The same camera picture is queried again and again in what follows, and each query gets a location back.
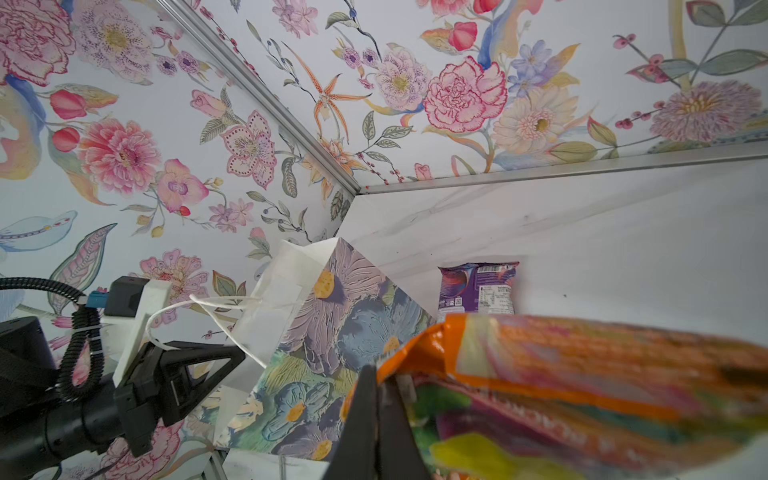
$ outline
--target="pink flower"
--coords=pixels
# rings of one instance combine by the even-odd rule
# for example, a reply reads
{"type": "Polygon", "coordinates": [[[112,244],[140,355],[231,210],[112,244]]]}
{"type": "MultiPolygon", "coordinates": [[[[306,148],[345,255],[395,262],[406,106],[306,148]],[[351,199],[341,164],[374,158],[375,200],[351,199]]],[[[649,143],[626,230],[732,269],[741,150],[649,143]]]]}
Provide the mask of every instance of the pink flower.
{"type": "Polygon", "coordinates": [[[448,35],[448,43],[458,51],[464,51],[475,44],[478,26],[474,22],[456,22],[448,35]]]}
{"type": "Polygon", "coordinates": [[[419,7],[432,2],[432,13],[435,15],[452,15],[464,8],[469,0],[416,0],[419,7]]]}
{"type": "Polygon", "coordinates": [[[56,320],[51,321],[53,326],[57,326],[60,329],[72,328],[72,317],[70,316],[58,316],[56,320]]]}
{"type": "Polygon", "coordinates": [[[152,450],[135,458],[128,450],[128,443],[118,437],[109,446],[107,454],[101,459],[101,468],[114,466],[104,473],[105,480],[149,480],[155,476],[174,457],[181,445],[181,430],[184,421],[170,427],[157,424],[152,434],[152,450]]]}
{"type": "Polygon", "coordinates": [[[0,2],[0,84],[13,74],[41,87],[51,73],[66,73],[74,53],[69,15],[55,0],[0,2]]]}
{"type": "Polygon", "coordinates": [[[227,172],[238,177],[253,176],[264,190],[275,176],[275,144],[270,140],[270,126],[259,112],[253,111],[245,126],[235,125],[221,134],[232,156],[227,172]]]}
{"type": "Polygon", "coordinates": [[[81,58],[125,80],[142,83],[152,72],[152,40],[115,0],[74,0],[72,21],[81,58]]]}
{"type": "Polygon", "coordinates": [[[72,127],[64,127],[59,131],[56,131],[51,138],[53,146],[56,150],[68,152],[73,151],[80,141],[80,132],[72,127]]]}
{"type": "Polygon", "coordinates": [[[200,63],[189,52],[180,51],[176,55],[176,61],[179,62],[179,68],[187,73],[197,73],[200,70],[200,63]]]}
{"type": "Polygon", "coordinates": [[[317,33],[314,18],[317,16],[317,8],[307,7],[306,0],[273,0],[272,13],[280,17],[280,24],[293,33],[296,38],[301,38],[301,31],[305,35],[310,32],[317,33]]]}
{"type": "MultiPolygon", "coordinates": [[[[195,273],[203,268],[203,263],[197,257],[185,257],[179,249],[164,253],[161,260],[155,257],[142,260],[139,266],[141,267],[141,277],[166,280],[173,284],[170,290],[169,303],[189,300],[192,293],[200,298],[208,296],[208,289],[203,285],[208,281],[208,272],[195,273]]],[[[152,326],[157,327],[161,323],[171,323],[175,319],[176,310],[170,310],[163,313],[160,318],[155,319],[152,326]]]]}
{"type": "Polygon", "coordinates": [[[654,116],[650,132],[674,141],[711,142],[738,131],[760,111],[760,90],[735,80],[702,81],[673,94],[654,116]]]}
{"type": "Polygon", "coordinates": [[[190,105],[212,118],[221,118],[227,112],[227,104],[200,90],[192,90],[190,105]]]}
{"type": "Polygon", "coordinates": [[[252,209],[253,202],[248,202],[246,204],[243,202],[242,198],[238,199],[237,202],[230,202],[230,210],[232,210],[232,213],[230,214],[229,221],[245,227],[246,222],[253,221],[253,217],[249,213],[252,209]]]}
{"type": "Polygon", "coordinates": [[[208,210],[214,212],[210,221],[216,222],[216,227],[222,232],[237,233],[237,227],[235,227],[232,221],[232,209],[227,208],[226,205],[218,204],[215,207],[208,207],[208,210]]]}
{"type": "Polygon", "coordinates": [[[84,117],[88,114],[85,111],[85,99],[66,90],[57,90],[51,95],[51,108],[64,120],[84,117]]]}
{"type": "Polygon", "coordinates": [[[475,0],[472,9],[475,10],[475,13],[486,13],[498,7],[500,3],[502,0],[475,0]]]}
{"type": "Polygon", "coordinates": [[[395,46],[384,55],[376,83],[384,101],[397,111],[415,110],[427,93],[432,73],[418,63],[411,52],[395,46]]]}
{"type": "Polygon", "coordinates": [[[154,166],[160,164],[152,133],[142,131],[135,121],[125,127],[114,118],[95,121],[80,140],[78,158],[83,171],[93,175],[106,191],[117,190],[129,197],[134,190],[145,191],[154,180],[154,166]]]}
{"type": "Polygon", "coordinates": [[[429,123],[456,133],[478,130],[499,115],[507,102],[504,72],[496,62],[483,71],[472,57],[448,64],[429,82],[424,108],[429,123]]]}
{"type": "Polygon", "coordinates": [[[177,158],[165,162],[165,174],[157,182],[157,195],[169,212],[195,205],[208,196],[208,189],[177,158]]]}
{"type": "Polygon", "coordinates": [[[165,31],[165,29],[162,28],[162,27],[152,27],[152,28],[149,29],[149,31],[152,34],[157,35],[158,37],[162,38],[163,40],[171,40],[173,38],[173,35],[171,35],[167,31],[165,31]]]}
{"type": "Polygon", "coordinates": [[[342,56],[346,66],[349,68],[358,68],[361,64],[360,54],[354,48],[344,48],[342,56]]]}
{"type": "Polygon", "coordinates": [[[419,181],[432,179],[432,172],[429,171],[429,165],[414,164],[413,170],[416,171],[416,179],[419,181]]]}

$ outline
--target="purple snack bag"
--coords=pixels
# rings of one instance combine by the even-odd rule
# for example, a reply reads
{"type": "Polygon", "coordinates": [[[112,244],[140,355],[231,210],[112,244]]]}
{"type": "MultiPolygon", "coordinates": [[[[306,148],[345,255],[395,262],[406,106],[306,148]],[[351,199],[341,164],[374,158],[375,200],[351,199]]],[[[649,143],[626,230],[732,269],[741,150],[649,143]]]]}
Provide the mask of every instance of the purple snack bag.
{"type": "Polygon", "coordinates": [[[440,267],[438,322],[448,313],[515,313],[512,283],[520,262],[440,267]]]}

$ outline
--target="floral wallpaper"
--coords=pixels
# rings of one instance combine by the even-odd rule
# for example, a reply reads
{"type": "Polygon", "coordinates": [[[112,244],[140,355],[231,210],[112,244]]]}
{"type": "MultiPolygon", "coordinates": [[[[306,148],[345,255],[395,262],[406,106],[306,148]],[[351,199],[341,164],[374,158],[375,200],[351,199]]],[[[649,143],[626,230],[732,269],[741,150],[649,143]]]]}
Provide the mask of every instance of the floral wallpaper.
{"type": "Polygon", "coordinates": [[[191,5],[363,186],[768,137],[768,0],[191,5]]]}
{"type": "MultiPolygon", "coordinates": [[[[86,292],[123,275],[168,280],[171,302],[246,295],[280,240],[338,229],[352,199],[157,5],[4,0],[0,25],[1,275],[86,292]]],[[[38,316],[61,361],[72,305],[26,291],[3,292],[0,305],[0,320],[38,316]]],[[[224,341],[197,308],[153,327],[162,340],[224,341]]],[[[86,347],[76,382],[89,358],[86,347]]],[[[159,425],[141,458],[118,439],[65,462],[61,478],[196,475],[213,448],[204,413],[159,425]]]]}

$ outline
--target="orange lily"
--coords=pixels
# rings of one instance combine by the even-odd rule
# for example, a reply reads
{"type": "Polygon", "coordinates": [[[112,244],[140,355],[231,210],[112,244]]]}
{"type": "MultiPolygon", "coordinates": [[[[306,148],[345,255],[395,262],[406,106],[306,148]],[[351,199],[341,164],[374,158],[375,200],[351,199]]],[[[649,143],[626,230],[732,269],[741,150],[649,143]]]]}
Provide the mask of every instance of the orange lily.
{"type": "Polygon", "coordinates": [[[317,128],[320,133],[320,137],[323,136],[323,127],[320,125],[320,118],[318,117],[318,114],[323,108],[331,108],[335,115],[341,120],[341,125],[344,127],[344,133],[346,134],[346,143],[349,143],[349,129],[346,127],[346,120],[344,120],[344,115],[341,114],[341,111],[336,106],[336,104],[333,103],[334,100],[336,101],[358,101],[362,100],[363,98],[368,98],[372,94],[367,95],[341,95],[341,94],[335,94],[333,93],[333,88],[336,86],[336,80],[339,79],[338,74],[336,77],[333,77],[331,82],[328,84],[327,87],[322,88],[320,86],[320,82],[317,81],[317,77],[314,73],[310,70],[310,68],[304,63],[304,60],[301,59],[299,55],[296,55],[296,52],[293,51],[291,47],[286,45],[286,48],[293,53],[293,56],[296,57],[296,59],[299,61],[302,67],[304,67],[304,70],[306,70],[306,74],[310,76],[310,80],[312,80],[312,84],[315,85],[315,89],[317,89],[317,93],[319,94],[319,100],[315,104],[315,121],[317,122],[317,128]]]}

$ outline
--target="purple flower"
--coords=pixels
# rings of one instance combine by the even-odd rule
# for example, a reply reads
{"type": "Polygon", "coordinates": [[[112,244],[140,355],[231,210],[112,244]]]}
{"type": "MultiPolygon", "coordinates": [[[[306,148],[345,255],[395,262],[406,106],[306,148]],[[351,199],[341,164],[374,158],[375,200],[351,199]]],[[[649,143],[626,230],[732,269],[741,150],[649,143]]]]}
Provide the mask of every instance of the purple flower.
{"type": "Polygon", "coordinates": [[[378,295],[386,276],[346,242],[339,241],[331,259],[295,320],[280,339],[280,348],[302,346],[315,373],[330,375],[340,366],[336,334],[349,309],[363,296],[378,295]]]}
{"type": "Polygon", "coordinates": [[[187,73],[197,73],[200,70],[200,64],[197,63],[197,59],[185,51],[180,51],[176,55],[176,61],[179,62],[179,67],[187,73]]]}
{"type": "Polygon", "coordinates": [[[321,429],[314,423],[298,427],[273,449],[274,455],[288,455],[307,460],[329,462],[339,444],[339,429],[334,426],[321,429]]]}
{"type": "Polygon", "coordinates": [[[509,87],[509,93],[510,94],[517,94],[519,98],[525,97],[528,95],[528,90],[530,90],[533,87],[537,87],[539,85],[542,85],[546,83],[546,79],[542,77],[541,75],[533,75],[532,77],[529,77],[527,74],[524,74],[522,72],[518,72],[520,75],[519,77],[515,77],[514,75],[509,75],[507,77],[507,80],[509,80],[509,83],[511,83],[511,87],[509,87]]]}
{"type": "Polygon", "coordinates": [[[512,66],[517,69],[519,74],[533,77],[544,71],[547,67],[547,59],[550,55],[552,55],[552,50],[550,48],[545,48],[544,40],[539,40],[535,43],[533,48],[528,45],[522,45],[520,47],[520,56],[522,58],[513,60],[512,66]]]}
{"type": "Polygon", "coordinates": [[[362,51],[362,62],[369,67],[375,67],[379,63],[379,56],[371,48],[362,51]]]}
{"type": "Polygon", "coordinates": [[[176,72],[176,61],[171,57],[166,57],[164,55],[158,55],[157,56],[157,69],[161,72],[165,73],[169,77],[173,77],[176,72]]]}
{"type": "Polygon", "coordinates": [[[354,48],[344,48],[344,61],[349,68],[360,66],[360,54],[354,48]]]}

